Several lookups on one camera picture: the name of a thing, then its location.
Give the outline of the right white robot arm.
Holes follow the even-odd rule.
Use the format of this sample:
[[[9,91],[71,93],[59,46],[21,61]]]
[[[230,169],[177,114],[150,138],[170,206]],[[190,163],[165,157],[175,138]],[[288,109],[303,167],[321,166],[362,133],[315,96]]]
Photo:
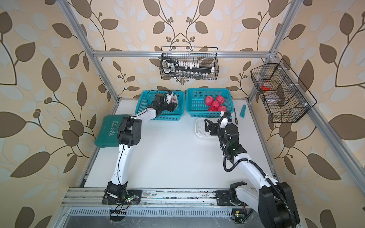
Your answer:
[[[205,131],[217,136],[223,154],[223,169],[230,173],[243,171],[254,186],[240,181],[227,191],[216,191],[218,205],[249,206],[258,213],[265,228],[295,228],[300,218],[291,187],[279,182],[253,161],[239,141],[239,129],[231,116],[224,115],[216,122],[204,120]]]

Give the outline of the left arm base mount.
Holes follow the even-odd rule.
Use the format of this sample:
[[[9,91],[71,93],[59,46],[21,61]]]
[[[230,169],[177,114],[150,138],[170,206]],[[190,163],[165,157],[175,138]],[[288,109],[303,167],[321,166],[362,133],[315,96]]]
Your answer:
[[[121,185],[107,187],[102,199],[103,205],[139,204],[142,198],[142,190],[128,190]]]

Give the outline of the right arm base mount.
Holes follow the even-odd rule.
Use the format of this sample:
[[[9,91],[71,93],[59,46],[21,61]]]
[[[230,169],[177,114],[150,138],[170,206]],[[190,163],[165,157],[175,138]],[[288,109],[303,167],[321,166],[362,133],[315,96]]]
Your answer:
[[[214,194],[219,206],[255,206],[258,200],[257,193],[246,185],[229,188],[228,190],[218,190]]]

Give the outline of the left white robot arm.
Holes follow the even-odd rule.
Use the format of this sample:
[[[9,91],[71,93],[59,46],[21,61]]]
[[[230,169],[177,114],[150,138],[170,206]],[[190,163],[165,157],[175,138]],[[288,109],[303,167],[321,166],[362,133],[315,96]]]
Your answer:
[[[157,93],[154,101],[145,110],[125,117],[117,132],[119,152],[116,167],[106,187],[106,194],[124,202],[129,198],[127,191],[128,169],[134,146],[138,145],[142,135],[142,123],[158,117],[163,111],[173,112],[178,107],[178,98],[172,91]]]

